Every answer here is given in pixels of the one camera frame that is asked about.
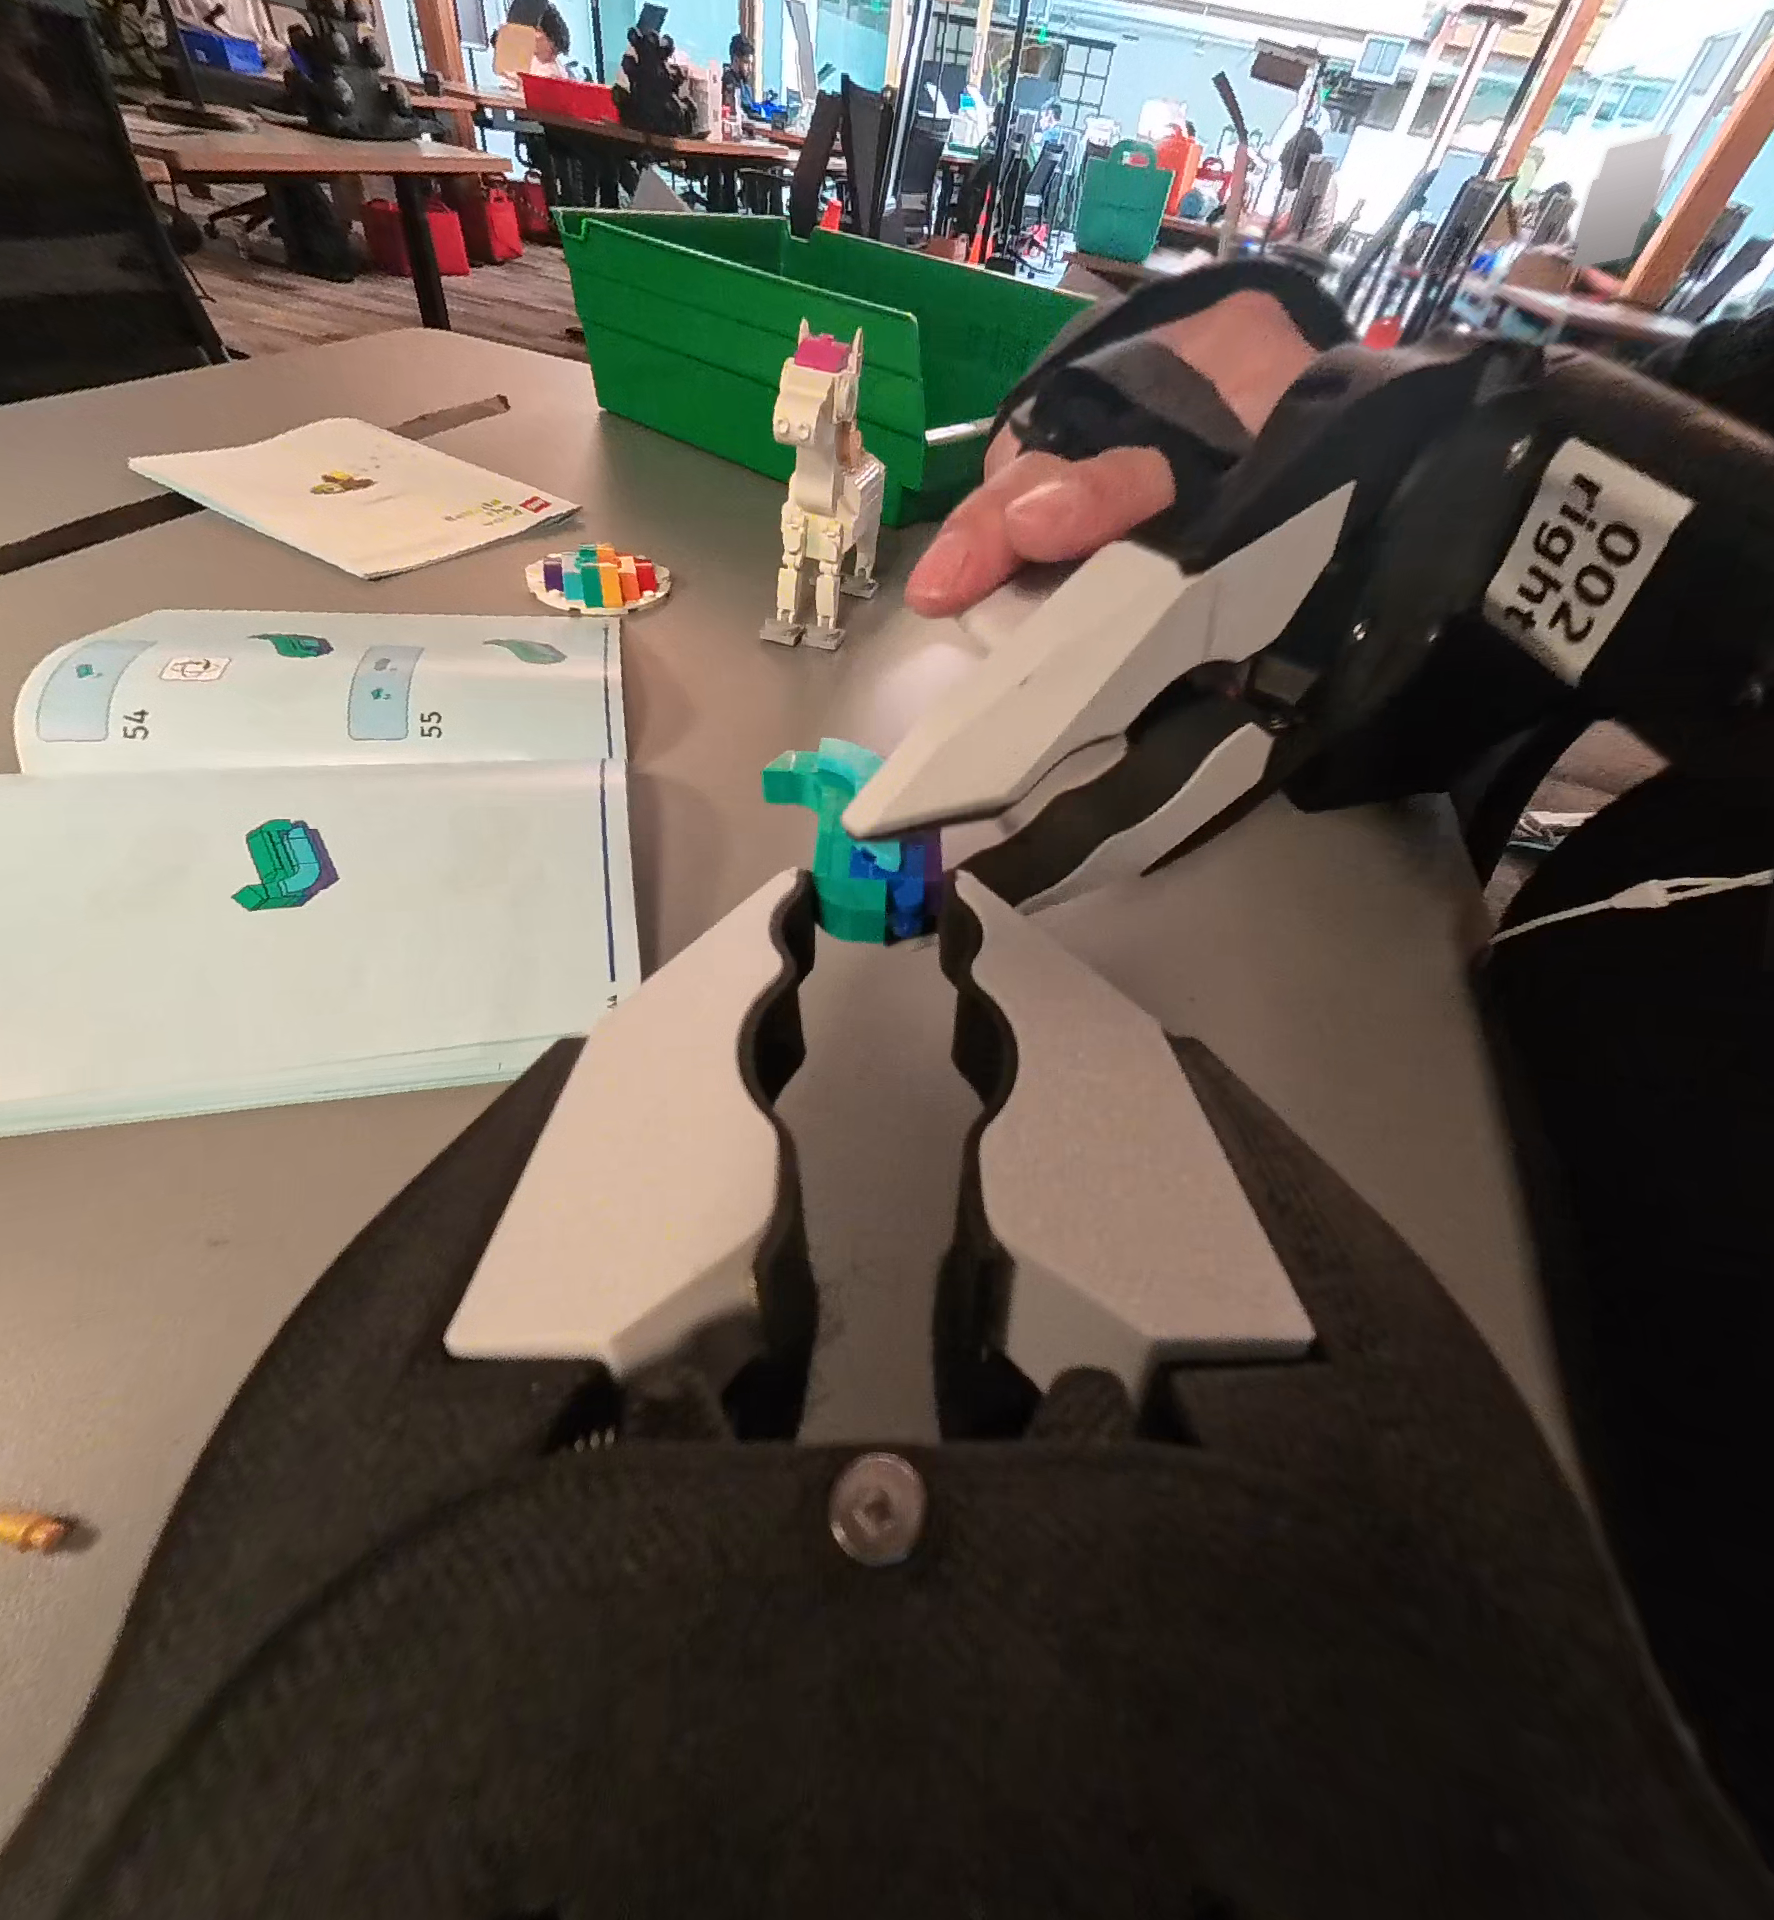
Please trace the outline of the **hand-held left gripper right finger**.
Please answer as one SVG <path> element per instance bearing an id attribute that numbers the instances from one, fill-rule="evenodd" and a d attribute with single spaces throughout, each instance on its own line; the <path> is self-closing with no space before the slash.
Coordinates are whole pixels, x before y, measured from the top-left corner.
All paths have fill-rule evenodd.
<path id="1" fill-rule="evenodd" d="M 1099 1372 L 1303 1360 L 1313 1324 L 1160 1020 L 972 877 L 949 880 L 951 1062 L 978 1101 L 944 1257 L 944 1409 Z"/>

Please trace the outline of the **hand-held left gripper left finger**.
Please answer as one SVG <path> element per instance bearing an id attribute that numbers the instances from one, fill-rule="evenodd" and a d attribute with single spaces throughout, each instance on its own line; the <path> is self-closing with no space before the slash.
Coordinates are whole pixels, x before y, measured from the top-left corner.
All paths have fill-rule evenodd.
<path id="1" fill-rule="evenodd" d="M 803 1064 L 816 903 L 781 871 L 584 1042 L 442 1334 L 473 1362 L 614 1381 L 801 1372 L 818 1304 L 778 1098 Z"/>

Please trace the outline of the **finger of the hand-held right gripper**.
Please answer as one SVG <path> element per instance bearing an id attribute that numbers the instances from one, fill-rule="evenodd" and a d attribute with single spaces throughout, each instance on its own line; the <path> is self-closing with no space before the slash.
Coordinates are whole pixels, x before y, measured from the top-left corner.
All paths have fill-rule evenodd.
<path id="1" fill-rule="evenodd" d="M 1001 818 L 1068 761 L 1125 740 L 1205 665 L 1253 661 L 1339 544 L 1346 483 L 1202 573 L 1117 540 L 1037 602 L 912 726 L 844 812 L 856 843 Z"/>
<path id="2" fill-rule="evenodd" d="M 1165 705 L 1137 720 L 1095 708 L 1030 719 L 1000 733 L 1011 786 L 1006 823 L 1025 821 L 962 875 L 1018 910 L 1041 910 L 1134 880 L 1229 812 L 1257 800 L 1288 723 L 1259 705 Z"/>

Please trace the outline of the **teal and purple brick assembly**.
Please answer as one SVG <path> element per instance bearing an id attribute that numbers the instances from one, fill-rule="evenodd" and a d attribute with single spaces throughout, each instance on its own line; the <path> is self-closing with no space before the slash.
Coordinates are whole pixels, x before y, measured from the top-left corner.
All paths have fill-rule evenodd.
<path id="1" fill-rule="evenodd" d="M 945 878 L 944 841 L 935 828 L 883 841 L 856 839 L 847 830 L 852 800 L 881 764 L 881 757 L 865 746 L 824 737 L 813 748 L 778 755 L 759 774 L 764 805 L 813 816 L 809 877 L 819 929 L 870 949 L 931 935 Z"/>

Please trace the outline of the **white lego unicorn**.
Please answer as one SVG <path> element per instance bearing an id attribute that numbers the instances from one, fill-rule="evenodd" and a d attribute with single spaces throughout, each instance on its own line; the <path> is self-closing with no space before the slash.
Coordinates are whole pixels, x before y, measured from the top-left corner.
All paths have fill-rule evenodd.
<path id="1" fill-rule="evenodd" d="M 798 324 L 778 374 L 774 442 L 794 453 L 778 516 L 778 582 L 764 643 L 834 655 L 844 602 L 871 600 L 883 522 L 885 468 L 857 429 L 864 336 Z"/>

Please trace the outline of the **lego instruction booklet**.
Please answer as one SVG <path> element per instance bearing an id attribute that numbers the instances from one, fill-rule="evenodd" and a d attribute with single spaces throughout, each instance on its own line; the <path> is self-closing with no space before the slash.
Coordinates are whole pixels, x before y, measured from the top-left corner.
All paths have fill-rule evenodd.
<path id="1" fill-rule="evenodd" d="M 158 610 L 0 773 L 0 1141 L 501 1085 L 643 976 L 620 617 Z"/>

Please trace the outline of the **round white colourful lego plate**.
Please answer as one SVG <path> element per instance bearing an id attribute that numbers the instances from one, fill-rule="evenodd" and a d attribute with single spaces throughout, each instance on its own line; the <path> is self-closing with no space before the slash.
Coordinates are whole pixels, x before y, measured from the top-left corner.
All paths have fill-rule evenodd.
<path id="1" fill-rule="evenodd" d="M 664 602 L 673 576 L 643 555 L 597 540 L 543 555 L 526 567 L 523 582 L 530 597 L 550 612 L 620 618 Z"/>

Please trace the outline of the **person's right hand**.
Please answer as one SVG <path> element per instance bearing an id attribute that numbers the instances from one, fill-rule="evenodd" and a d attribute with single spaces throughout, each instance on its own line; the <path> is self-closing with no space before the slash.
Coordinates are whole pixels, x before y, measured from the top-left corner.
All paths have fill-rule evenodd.
<path id="1" fill-rule="evenodd" d="M 908 610 L 958 617 L 1031 564 L 1124 538 L 1180 555 L 1294 384 L 1352 340 L 1319 280 L 1270 259 L 1093 306 L 1000 404 L 978 486 L 908 576 Z"/>

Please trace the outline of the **green tote bag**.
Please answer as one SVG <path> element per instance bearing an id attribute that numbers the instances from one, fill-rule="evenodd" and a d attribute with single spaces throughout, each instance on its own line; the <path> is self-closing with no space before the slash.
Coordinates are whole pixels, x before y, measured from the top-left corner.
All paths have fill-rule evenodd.
<path id="1" fill-rule="evenodd" d="M 1073 252 L 1142 264 L 1155 246 L 1174 172 L 1161 166 L 1153 145 L 1128 138 L 1084 161 L 1071 228 Z"/>

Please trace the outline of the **green plastic bin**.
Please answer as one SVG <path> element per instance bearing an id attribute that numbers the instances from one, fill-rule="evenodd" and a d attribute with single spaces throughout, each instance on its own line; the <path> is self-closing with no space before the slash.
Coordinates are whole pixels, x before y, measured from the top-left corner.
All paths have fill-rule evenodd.
<path id="1" fill-rule="evenodd" d="M 845 232 L 752 214 L 553 212 L 597 404 L 757 474 L 806 324 L 861 335 L 857 429 L 885 527 L 944 518 L 982 479 L 988 421 L 1092 300 Z"/>

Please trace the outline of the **person's black clothing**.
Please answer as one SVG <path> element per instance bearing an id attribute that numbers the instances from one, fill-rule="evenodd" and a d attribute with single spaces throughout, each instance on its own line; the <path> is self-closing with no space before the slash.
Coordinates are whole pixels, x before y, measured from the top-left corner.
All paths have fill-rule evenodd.
<path id="1" fill-rule="evenodd" d="M 1583 1472 L 1774 1873 L 1774 740 L 1666 764 L 1475 966 Z"/>

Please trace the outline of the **white booklet with yellow picture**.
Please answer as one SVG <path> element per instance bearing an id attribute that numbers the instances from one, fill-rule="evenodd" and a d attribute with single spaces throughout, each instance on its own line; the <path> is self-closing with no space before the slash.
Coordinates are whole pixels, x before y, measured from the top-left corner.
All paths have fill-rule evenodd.
<path id="1" fill-rule="evenodd" d="M 562 527 L 579 511 L 567 493 L 352 418 L 251 444 L 132 456 L 128 468 L 365 582 Z"/>

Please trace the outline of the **black bulky device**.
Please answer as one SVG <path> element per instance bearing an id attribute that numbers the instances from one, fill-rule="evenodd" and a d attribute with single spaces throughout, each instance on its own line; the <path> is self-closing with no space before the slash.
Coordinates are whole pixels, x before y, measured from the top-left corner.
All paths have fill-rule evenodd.
<path id="1" fill-rule="evenodd" d="M 312 133 L 352 143 L 419 140 L 416 108 L 371 38 L 359 2 L 301 2 L 286 30 L 283 97 Z"/>
<path id="2" fill-rule="evenodd" d="M 612 105 L 617 124 L 654 138 L 708 136 L 708 60 L 694 63 L 657 27 L 630 27 Z"/>

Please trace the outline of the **wooden desk with black legs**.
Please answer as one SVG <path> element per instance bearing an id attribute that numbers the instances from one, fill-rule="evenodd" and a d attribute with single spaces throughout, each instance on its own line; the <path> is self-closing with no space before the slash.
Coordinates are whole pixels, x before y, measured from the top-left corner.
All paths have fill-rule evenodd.
<path id="1" fill-rule="evenodd" d="M 427 228 L 426 185 L 452 176 L 503 180 L 512 170 L 503 156 L 426 138 L 354 143 L 267 122 L 194 128 L 146 115 L 126 115 L 121 124 L 134 154 L 162 162 L 180 185 L 391 180 L 419 324 L 429 330 L 449 330 L 452 320 Z"/>

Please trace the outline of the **black office chair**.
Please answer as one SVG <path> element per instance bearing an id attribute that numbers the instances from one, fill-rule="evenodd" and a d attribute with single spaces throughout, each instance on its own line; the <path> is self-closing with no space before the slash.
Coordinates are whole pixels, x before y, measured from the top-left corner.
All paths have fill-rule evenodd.
<path id="1" fill-rule="evenodd" d="M 226 363 L 88 6 L 0 2 L 0 409 Z"/>

